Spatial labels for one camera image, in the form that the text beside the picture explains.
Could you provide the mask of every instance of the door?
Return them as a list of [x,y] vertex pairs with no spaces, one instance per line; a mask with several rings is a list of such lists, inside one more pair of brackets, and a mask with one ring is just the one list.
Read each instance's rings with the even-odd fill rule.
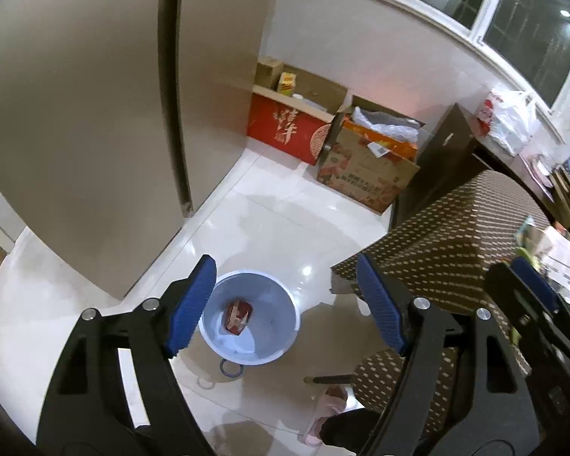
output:
[[0,0],[0,192],[123,297],[181,228],[159,87],[159,0]]
[[179,111],[193,210],[245,148],[262,32],[274,4],[180,0]]

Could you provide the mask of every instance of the window frame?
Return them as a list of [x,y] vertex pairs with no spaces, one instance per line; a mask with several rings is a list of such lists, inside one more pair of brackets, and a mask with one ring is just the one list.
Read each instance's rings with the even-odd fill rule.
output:
[[558,120],[562,120],[565,117],[566,108],[570,108],[570,70],[553,105],[549,106],[511,63],[483,41],[500,0],[483,0],[471,29],[467,29],[460,22],[421,0],[379,1],[396,6],[432,24],[472,50],[515,87],[530,93],[537,101],[538,114],[544,123],[551,128],[560,141],[565,141],[564,134],[570,130],[570,126],[565,127]]

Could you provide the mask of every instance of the pink slipper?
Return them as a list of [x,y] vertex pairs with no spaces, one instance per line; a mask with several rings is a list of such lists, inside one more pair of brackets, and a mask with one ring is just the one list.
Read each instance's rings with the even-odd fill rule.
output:
[[323,444],[322,440],[319,439],[319,432],[323,426],[322,418],[329,418],[330,416],[339,415],[343,413],[347,408],[347,401],[341,399],[340,397],[330,396],[327,393],[323,393],[319,396],[317,401],[317,406],[307,429],[302,436],[302,441],[306,446],[316,448]]

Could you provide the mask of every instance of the red and white bag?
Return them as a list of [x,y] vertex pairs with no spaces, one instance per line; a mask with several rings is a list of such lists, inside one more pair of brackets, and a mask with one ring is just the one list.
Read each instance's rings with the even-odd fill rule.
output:
[[527,92],[502,85],[492,89],[476,116],[482,133],[489,134],[512,156],[519,154],[540,125],[536,100]]

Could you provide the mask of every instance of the plastic bag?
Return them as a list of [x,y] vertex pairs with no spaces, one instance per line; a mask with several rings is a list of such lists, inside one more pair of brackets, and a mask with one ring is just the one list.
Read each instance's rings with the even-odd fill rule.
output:
[[509,154],[515,156],[536,132],[536,100],[529,93],[496,87],[478,113],[480,124]]
[[380,111],[363,111],[359,106],[356,106],[353,111],[353,121],[357,125],[374,130],[374,132],[381,133],[382,135],[387,135],[400,142],[409,142],[410,144],[416,144],[418,142],[417,129],[420,128],[420,123],[414,120],[396,118]]

